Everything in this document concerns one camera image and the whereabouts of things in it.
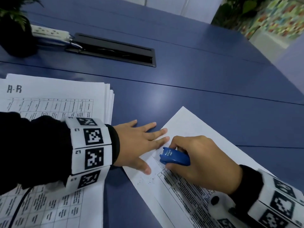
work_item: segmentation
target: right hand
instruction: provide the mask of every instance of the right hand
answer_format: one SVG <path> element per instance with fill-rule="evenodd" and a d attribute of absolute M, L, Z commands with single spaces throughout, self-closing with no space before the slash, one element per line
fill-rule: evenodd
<path fill-rule="evenodd" d="M 212 139 L 205 136 L 175 136 L 169 148 L 181 148 L 190 157 L 190 166 L 168 163 L 166 168 L 188 182 L 209 190 L 232 194 L 242 180 L 242 169 Z"/>

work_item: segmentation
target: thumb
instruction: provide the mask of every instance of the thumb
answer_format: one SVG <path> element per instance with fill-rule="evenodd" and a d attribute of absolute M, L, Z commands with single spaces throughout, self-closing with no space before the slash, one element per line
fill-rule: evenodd
<path fill-rule="evenodd" d="M 149 175 L 151 173 L 151 168 L 150 166 L 142 160 L 140 157 L 135 158 L 129 165 L 128 167 L 131 167 L 133 169 L 139 170 L 143 172 L 146 175 Z"/>
<path fill-rule="evenodd" d="M 187 178 L 187 175 L 189 173 L 189 167 L 188 166 L 182 166 L 174 163 L 167 163 L 166 168 L 171 170 L 174 173 L 177 173 L 178 175 L 182 176 L 183 178 Z"/>

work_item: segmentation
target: left hand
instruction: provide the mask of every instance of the left hand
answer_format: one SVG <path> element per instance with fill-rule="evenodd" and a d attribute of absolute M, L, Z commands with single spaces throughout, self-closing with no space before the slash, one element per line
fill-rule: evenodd
<path fill-rule="evenodd" d="M 169 137 L 164 137 L 154 141 L 161 135 L 167 133 L 167 129 L 161 129 L 156 132 L 146 133 L 149 129 L 156 126 L 156 122 L 149 123 L 141 127 L 133 127 L 137 120 L 114 126 L 120 141 L 120 152 L 115 166 L 128 166 L 144 172 L 151 173 L 149 165 L 139 156 L 154 149 L 159 149 Z"/>

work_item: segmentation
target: black cable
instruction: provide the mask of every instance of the black cable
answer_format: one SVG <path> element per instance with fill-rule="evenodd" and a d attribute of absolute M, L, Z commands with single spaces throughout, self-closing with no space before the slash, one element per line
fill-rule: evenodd
<path fill-rule="evenodd" d="M 30 192 L 32 189 L 33 189 L 33 187 L 30 187 L 30 188 L 27 190 L 27 192 L 23 195 L 23 197 L 22 197 L 20 203 L 18 204 L 17 209 L 16 209 L 16 211 L 15 211 L 15 213 L 14 213 L 12 219 L 11 219 L 11 222 L 9 223 L 8 228 L 12 228 L 13 223 L 14 223 L 14 220 L 15 220 L 16 217 L 17 217 L 17 214 L 18 214 L 18 212 L 19 212 L 19 210 L 20 210 L 20 207 L 21 207 L 23 201 L 25 200 L 25 197 L 29 194 L 29 192 Z"/>

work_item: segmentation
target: blue stapler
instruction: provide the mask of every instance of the blue stapler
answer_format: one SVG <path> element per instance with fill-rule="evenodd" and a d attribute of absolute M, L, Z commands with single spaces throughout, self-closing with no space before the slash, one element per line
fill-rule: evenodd
<path fill-rule="evenodd" d="M 183 166 L 190 166 L 190 158 L 187 154 L 168 147 L 163 147 L 163 149 L 163 154 L 159 155 L 162 164 L 175 163 Z"/>

